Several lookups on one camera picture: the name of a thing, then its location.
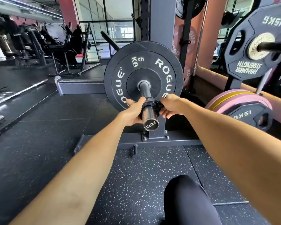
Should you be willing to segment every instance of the barbell sleeve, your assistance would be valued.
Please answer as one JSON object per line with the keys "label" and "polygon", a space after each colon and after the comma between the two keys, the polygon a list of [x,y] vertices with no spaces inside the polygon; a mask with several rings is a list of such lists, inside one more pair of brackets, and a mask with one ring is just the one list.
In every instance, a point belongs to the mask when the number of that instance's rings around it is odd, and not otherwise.
{"label": "barbell sleeve", "polygon": [[154,131],[159,127],[159,122],[157,120],[157,114],[150,102],[153,103],[154,99],[152,98],[150,92],[150,86],[147,82],[140,83],[140,92],[141,96],[146,98],[145,106],[142,109],[142,119],[143,119],[143,126],[147,131]]}
{"label": "barbell sleeve", "polygon": [[257,51],[276,51],[281,52],[281,42],[261,42],[257,46]]}

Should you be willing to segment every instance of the red column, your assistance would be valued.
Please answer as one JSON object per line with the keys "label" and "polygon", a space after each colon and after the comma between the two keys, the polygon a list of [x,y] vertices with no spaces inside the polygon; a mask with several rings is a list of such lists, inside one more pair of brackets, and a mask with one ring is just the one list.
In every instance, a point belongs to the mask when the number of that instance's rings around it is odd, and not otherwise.
{"label": "red column", "polygon": [[58,0],[61,12],[64,16],[65,23],[72,23],[73,30],[79,24],[78,14],[76,11],[75,0]]}

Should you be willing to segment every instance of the person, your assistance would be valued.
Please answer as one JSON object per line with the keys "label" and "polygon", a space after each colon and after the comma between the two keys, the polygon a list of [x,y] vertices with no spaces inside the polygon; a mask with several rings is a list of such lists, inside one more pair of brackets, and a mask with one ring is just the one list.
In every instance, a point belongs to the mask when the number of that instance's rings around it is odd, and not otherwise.
{"label": "person", "polygon": [[[144,101],[144,97],[138,102],[127,100],[130,107],[90,139],[10,224],[85,224],[124,127],[142,123],[138,115]],[[184,115],[244,197],[270,223],[281,224],[281,141],[174,94],[161,103],[160,114],[164,118]],[[166,224],[221,224],[203,188],[185,175],[172,179],[165,188],[164,208]]]}

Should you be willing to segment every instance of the black pants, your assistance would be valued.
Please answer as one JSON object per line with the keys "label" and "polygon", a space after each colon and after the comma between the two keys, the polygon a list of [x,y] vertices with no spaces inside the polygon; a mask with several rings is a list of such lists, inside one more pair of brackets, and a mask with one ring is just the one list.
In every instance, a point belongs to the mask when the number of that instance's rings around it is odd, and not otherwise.
{"label": "black pants", "polygon": [[165,224],[221,225],[211,200],[200,184],[187,175],[173,178],[165,188]]}

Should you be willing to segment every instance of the forearm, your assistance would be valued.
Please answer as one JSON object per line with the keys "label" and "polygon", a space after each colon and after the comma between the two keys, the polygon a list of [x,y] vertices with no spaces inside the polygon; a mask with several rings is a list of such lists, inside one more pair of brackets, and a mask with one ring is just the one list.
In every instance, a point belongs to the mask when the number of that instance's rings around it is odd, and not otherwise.
{"label": "forearm", "polygon": [[124,126],[118,115],[86,143],[11,224],[85,224],[109,174]]}
{"label": "forearm", "polygon": [[281,224],[281,141],[184,99],[178,107],[242,194],[271,223]]}

